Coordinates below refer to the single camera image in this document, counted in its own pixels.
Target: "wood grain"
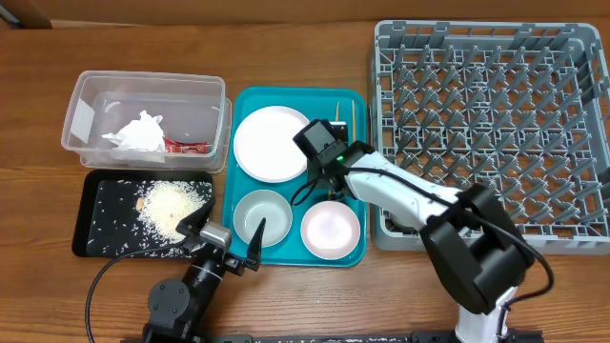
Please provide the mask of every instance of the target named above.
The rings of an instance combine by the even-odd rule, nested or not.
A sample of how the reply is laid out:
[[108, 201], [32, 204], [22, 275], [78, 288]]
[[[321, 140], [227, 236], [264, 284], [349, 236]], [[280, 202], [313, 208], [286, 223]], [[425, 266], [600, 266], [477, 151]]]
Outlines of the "wood grain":
[[10, 30], [9, 23], [4, 21], [4, 19], [0, 19], [0, 30]]
[[386, 18], [506, 20], [523, 16], [607, 16], [606, 0], [437, 0], [433, 6], [415, 0], [3, 0], [30, 3], [52, 22], [80, 21], [140, 25], [219, 25], [329, 23]]
[[[610, 21], [595, 25], [610, 46]], [[366, 95], [374, 23], [0, 32], [0, 341], [84, 342], [84, 304], [107, 261], [78, 258], [71, 237], [89, 170], [59, 140], [76, 78], [87, 70], [219, 75], [235, 100], [255, 85], [346, 88]], [[225, 174], [214, 177], [220, 221]], [[557, 287], [516, 305], [512, 326], [548, 342], [609, 341], [608, 256], [549, 256]], [[98, 342], [137, 337], [147, 296], [187, 263], [130, 260], [93, 298]], [[528, 273], [522, 292], [545, 282]], [[451, 329], [457, 305], [425, 253], [383, 252], [369, 242], [349, 270], [264, 267], [227, 276], [203, 325], [215, 333], [406, 333]]]

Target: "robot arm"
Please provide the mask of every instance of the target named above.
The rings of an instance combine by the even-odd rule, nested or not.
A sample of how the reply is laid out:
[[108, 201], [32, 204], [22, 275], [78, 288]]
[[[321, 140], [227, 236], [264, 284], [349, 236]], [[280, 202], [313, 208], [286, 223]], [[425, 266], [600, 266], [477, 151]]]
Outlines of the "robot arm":
[[178, 224], [176, 230], [187, 237], [182, 250], [193, 259], [181, 280], [165, 279], [152, 288], [143, 343], [206, 342], [199, 323], [225, 273], [258, 271], [266, 218], [258, 225], [246, 258], [240, 258], [229, 253], [231, 230], [209, 221], [214, 202], [212, 197]]
[[[307, 156], [308, 169], [328, 187], [380, 206], [399, 225], [418, 231], [443, 287], [460, 305], [457, 341], [498, 341], [501, 306], [523, 281], [534, 256], [484, 225], [483, 235], [471, 246], [459, 236], [464, 228], [481, 227], [475, 217], [523, 240], [491, 190], [476, 184], [462, 192], [430, 183], [397, 167], [365, 143], [345, 146], [328, 121], [313, 121], [294, 141]], [[465, 212], [475, 215], [465, 216]], [[504, 323], [501, 325], [505, 334]]]

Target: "wooden table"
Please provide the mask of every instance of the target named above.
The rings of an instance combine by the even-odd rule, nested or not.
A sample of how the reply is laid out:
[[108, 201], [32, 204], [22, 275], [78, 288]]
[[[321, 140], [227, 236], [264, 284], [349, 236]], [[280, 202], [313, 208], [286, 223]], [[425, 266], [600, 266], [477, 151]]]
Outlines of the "wooden table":
[[[610, 47], [610, 21], [582, 18]], [[71, 238], [90, 171], [60, 135], [76, 78], [87, 70], [218, 75], [234, 101], [256, 85], [346, 88], [366, 96], [375, 23], [0, 32], [0, 341], [84, 342], [84, 306], [107, 262], [78, 258]], [[225, 174], [214, 177], [222, 204]], [[219, 222], [221, 205], [213, 220]], [[610, 341], [609, 256], [549, 256], [557, 286], [516, 305], [511, 326], [548, 342]], [[185, 261], [129, 260], [111, 268], [92, 305], [98, 342], [137, 337], [159, 280]], [[539, 266], [522, 291], [546, 282]], [[228, 276], [204, 326], [215, 333], [407, 333], [452, 329], [458, 306], [425, 253], [369, 242], [349, 270], [263, 267]]]

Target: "white plate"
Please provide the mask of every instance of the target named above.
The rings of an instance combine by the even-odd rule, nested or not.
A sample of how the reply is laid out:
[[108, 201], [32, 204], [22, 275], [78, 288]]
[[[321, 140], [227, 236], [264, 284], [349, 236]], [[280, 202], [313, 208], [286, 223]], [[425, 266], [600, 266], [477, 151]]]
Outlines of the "white plate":
[[301, 239], [307, 250], [319, 258], [343, 258], [358, 244], [360, 222], [347, 205], [323, 201], [313, 205], [303, 216]]
[[237, 164], [249, 176], [270, 183], [284, 182], [307, 169], [307, 158], [293, 138], [309, 124], [301, 112], [270, 106], [252, 112], [235, 132]]
[[254, 191], [239, 200], [235, 207], [233, 224], [237, 236], [250, 244], [263, 218], [267, 219], [263, 248], [279, 243], [293, 224], [293, 212], [283, 196], [268, 190]]

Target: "teal tray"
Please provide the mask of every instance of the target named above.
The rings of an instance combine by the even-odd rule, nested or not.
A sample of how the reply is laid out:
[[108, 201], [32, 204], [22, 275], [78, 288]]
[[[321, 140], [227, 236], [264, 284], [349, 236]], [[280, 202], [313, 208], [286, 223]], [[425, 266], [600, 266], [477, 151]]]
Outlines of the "teal tray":
[[[227, 186], [222, 206], [222, 225], [234, 232], [234, 209], [239, 200], [246, 196], [246, 194], [256, 190], [271, 190], [280, 193], [287, 201], [290, 201], [296, 189], [307, 182], [306, 171], [290, 181], [272, 184], [255, 180], [239, 168], [235, 161], [233, 139], [235, 131], [246, 116], [264, 107], [286, 106], [300, 111], [310, 120], [328, 119], [335, 121], [336, 103], [339, 102], [339, 120], [348, 124], [351, 141], [352, 100], [355, 101], [356, 107], [356, 139], [366, 141], [366, 103], [354, 91], [255, 87], [240, 93], [235, 102], [234, 124], [227, 166]], [[360, 222], [360, 240], [356, 248], [349, 255], [338, 260], [328, 261], [314, 256], [303, 244], [300, 232], [303, 215], [314, 204], [326, 200], [327, 196], [327, 191], [322, 189], [315, 190], [303, 204], [293, 207], [293, 224], [290, 231], [278, 244], [263, 248], [263, 264], [307, 267], [353, 267], [360, 262], [366, 252], [366, 228], [368, 225], [367, 206], [361, 201], [347, 197], [341, 200], [354, 211]], [[234, 233], [230, 251], [244, 257], [247, 247], [247, 243]]]

